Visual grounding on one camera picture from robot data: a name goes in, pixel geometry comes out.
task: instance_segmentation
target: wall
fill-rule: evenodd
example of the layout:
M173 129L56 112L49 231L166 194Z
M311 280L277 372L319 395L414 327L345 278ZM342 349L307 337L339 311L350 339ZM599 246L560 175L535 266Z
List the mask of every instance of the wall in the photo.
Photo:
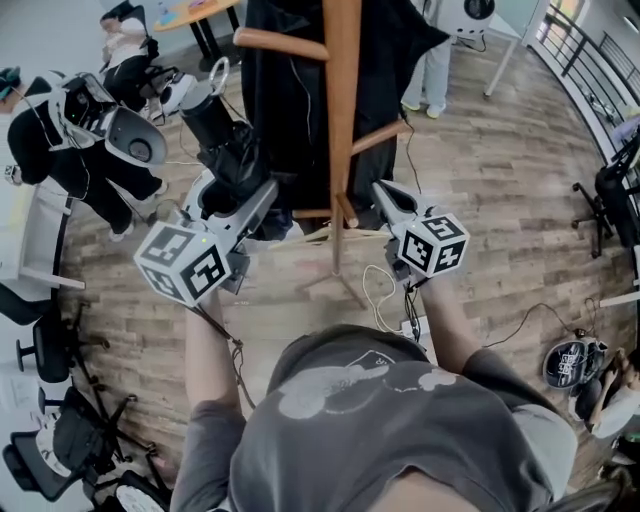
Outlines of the wall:
M97 72L104 44L98 0L18 0L0 11L0 66Z
M538 0L496 0L497 13L523 37L537 6Z
M640 34L636 34L622 19L629 16L640 25L640 18L626 0L591 0L584 16L580 16L580 27L600 44L606 32L618 43L627 57L640 68Z
M103 7L103 11L106 12L112 7L118 5L121 1L122 0L100 0L100 4ZM247 1L248 0L241 0L239 4L234 6L240 25L244 25ZM159 2L157 0L131 0L131 4L134 6L144 5L145 14L147 16L147 30L152 37L158 41L160 54L166 55L181 51L197 44L189 26L170 30L168 32L154 32L153 24L155 23L159 12L158 3ZM164 0L162 3L168 8L171 8L172 5L175 5L178 2L174 0ZM216 38L230 35L233 32L226 12L222 12L213 18L209 18L209 23Z

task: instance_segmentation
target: black coat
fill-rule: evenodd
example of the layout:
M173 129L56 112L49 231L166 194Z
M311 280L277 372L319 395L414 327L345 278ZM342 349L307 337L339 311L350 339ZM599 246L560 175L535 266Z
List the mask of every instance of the black coat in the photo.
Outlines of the black coat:
M322 2L249 0L246 26L322 43ZM418 59L447 37L428 26L409 0L363 0L354 140L398 119ZM329 207L324 64L247 49L242 94L286 204ZM395 152L394 138L353 159L349 196L358 212L371 208L371 183L393 179Z

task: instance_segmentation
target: light blue pants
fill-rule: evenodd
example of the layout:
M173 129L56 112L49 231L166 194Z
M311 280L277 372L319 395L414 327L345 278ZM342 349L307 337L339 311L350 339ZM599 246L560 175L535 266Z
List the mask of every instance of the light blue pants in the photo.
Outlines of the light blue pants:
M422 88L426 92L426 102L433 112L441 113L447 106L447 89L449 88L449 62L451 61L451 45L454 38L429 50L420 57L413 70L409 87L402 97L402 103L418 109L422 100Z

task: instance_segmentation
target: person in black clothing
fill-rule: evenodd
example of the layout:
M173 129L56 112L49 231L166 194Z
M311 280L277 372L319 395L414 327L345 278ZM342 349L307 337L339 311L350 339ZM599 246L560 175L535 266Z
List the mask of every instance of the person in black clothing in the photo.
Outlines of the person in black clothing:
M111 240L119 242L133 232L134 221L131 209L107 180L143 202L163 194L167 185L148 169L109 153L104 141L86 149L51 151L63 140L49 117L48 102L34 105L29 97L51 92L52 82L40 76L27 85L20 80L19 68L0 71L0 114L12 114L21 101L29 105L13 116L8 131L7 142L19 166L13 182L36 185L50 176L106 220L111 225Z

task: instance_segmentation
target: gray t-shirt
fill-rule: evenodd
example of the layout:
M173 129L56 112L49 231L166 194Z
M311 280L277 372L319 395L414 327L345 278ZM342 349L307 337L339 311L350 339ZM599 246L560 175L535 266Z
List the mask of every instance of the gray t-shirt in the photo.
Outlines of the gray t-shirt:
M248 423L196 408L171 510L364 511L412 468L481 511L530 511L563 495L576 448L491 351L460 376L405 338L339 326L285 350Z

